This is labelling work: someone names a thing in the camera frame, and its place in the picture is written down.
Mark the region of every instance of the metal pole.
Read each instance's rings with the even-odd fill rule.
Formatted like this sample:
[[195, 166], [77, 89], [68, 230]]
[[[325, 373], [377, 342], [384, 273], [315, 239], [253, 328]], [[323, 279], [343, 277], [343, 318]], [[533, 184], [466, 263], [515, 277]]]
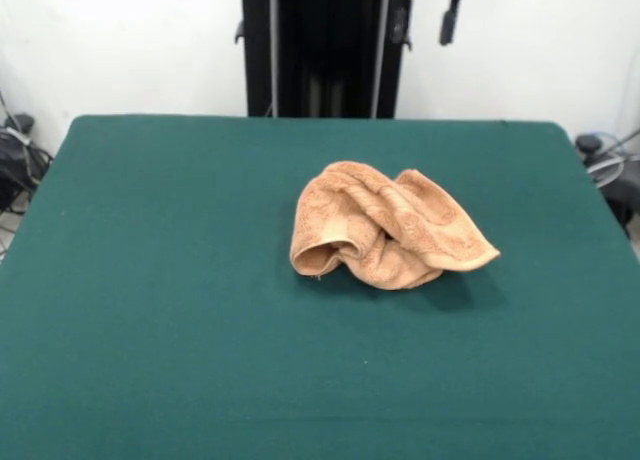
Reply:
[[271, 112], [278, 116], [278, 50], [280, 42], [279, 0], [269, 0], [269, 32], [271, 36]]
[[380, 23], [378, 24], [378, 44], [376, 47], [376, 66], [373, 77], [373, 95], [371, 98], [371, 118], [378, 116], [378, 99], [380, 97], [380, 76], [382, 74], [382, 60], [384, 58], [384, 42], [387, 32], [387, 13], [389, 0], [380, 0]]

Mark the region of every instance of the black metal stand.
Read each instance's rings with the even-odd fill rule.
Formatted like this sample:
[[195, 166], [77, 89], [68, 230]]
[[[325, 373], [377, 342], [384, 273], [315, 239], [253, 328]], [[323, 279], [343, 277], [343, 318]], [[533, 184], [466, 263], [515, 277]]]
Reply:
[[249, 116], [395, 116], [411, 0], [243, 0], [243, 9]]

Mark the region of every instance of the towel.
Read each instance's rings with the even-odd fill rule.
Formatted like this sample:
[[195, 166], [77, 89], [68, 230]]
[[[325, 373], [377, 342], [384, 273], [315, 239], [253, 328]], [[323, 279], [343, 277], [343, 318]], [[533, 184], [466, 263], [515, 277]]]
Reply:
[[338, 162], [298, 200], [290, 259], [301, 275], [320, 277], [345, 263], [363, 282], [397, 290], [499, 255], [462, 207], [417, 170], [393, 181], [368, 165]]

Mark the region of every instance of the green tablecloth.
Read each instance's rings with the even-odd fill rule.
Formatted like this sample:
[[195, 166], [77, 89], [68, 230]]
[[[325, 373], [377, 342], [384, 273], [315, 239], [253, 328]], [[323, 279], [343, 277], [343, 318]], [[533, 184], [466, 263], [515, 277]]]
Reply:
[[[418, 168], [502, 258], [297, 276], [336, 160]], [[0, 458], [640, 458], [639, 277], [550, 124], [82, 118], [0, 267]]]

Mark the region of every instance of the white wall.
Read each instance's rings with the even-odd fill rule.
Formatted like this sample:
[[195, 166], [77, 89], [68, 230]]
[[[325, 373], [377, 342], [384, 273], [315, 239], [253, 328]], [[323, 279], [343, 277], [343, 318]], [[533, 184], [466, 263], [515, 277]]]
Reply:
[[[640, 125], [640, 0], [415, 0], [401, 118]], [[0, 0], [0, 86], [56, 150], [83, 113], [245, 115], [240, 0]]]

